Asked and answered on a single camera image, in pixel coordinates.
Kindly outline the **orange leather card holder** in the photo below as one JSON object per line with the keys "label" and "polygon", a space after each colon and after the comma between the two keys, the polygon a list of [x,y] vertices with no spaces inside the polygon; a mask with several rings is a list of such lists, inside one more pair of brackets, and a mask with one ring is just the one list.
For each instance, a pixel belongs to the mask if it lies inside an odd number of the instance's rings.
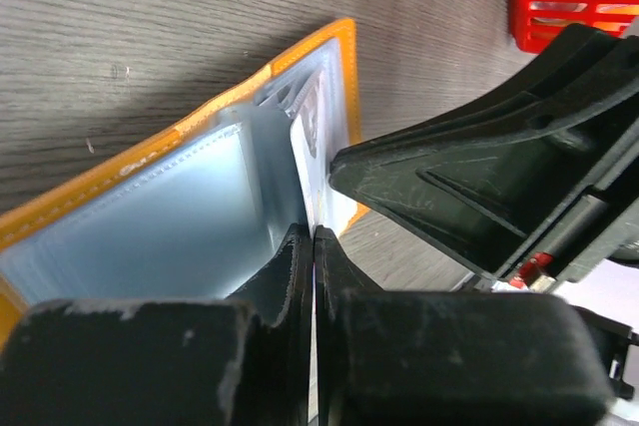
{"label": "orange leather card holder", "polygon": [[65,298],[223,298],[310,230],[293,105],[325,71],[361,138],[356,25],[333,21],[176,124],[1,217],[1,332]]}

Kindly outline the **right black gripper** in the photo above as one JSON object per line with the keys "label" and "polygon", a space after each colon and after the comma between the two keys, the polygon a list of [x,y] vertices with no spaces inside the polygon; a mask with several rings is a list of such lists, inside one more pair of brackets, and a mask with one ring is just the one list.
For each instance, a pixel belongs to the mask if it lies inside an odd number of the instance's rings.
{"label": "right black gripper", "polygon": [[567,27],[482,97],[341,150],[331,185],[485,277],[634,262],[638,39]]}

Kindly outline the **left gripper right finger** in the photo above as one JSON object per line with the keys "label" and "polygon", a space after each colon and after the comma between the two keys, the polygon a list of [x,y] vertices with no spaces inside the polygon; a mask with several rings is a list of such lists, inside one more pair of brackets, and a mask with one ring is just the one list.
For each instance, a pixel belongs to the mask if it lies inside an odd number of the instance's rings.
{"label": "left gripper right finger", "polygon": [[391,291],[315,235],[319,423],[594,425],[614,394],[553,295]]}

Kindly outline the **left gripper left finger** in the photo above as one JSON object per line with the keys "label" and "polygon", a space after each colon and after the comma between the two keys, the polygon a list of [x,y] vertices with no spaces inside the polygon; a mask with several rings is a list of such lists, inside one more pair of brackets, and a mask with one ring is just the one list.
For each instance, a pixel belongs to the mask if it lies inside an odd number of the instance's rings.
{"label": "left gripper left finger", "polygon": [[305,425],[313,242],[294,224],[223,300],[62,299],[1,352],[5,425]]}

